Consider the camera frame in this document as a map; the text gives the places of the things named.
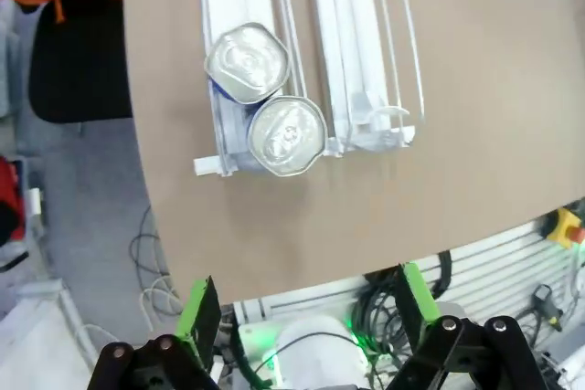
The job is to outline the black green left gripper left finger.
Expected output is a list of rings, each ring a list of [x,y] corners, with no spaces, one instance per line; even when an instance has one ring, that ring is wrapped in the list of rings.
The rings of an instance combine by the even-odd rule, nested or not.
[[[109,343],[101,350],[89,390],[217,389],[211,377],[221,309],[213,279],[197,280],[173,334],[139,348]]]

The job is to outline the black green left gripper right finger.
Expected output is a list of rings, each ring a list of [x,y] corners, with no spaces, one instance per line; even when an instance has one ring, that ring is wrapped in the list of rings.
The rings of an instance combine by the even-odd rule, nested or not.
[[[468,374],[477,389],[548,387],[514,318],[478,325],[442,314],[414,263],[397,266],[394,297],[411,356],[389,389],[439,389],[449,374]]]

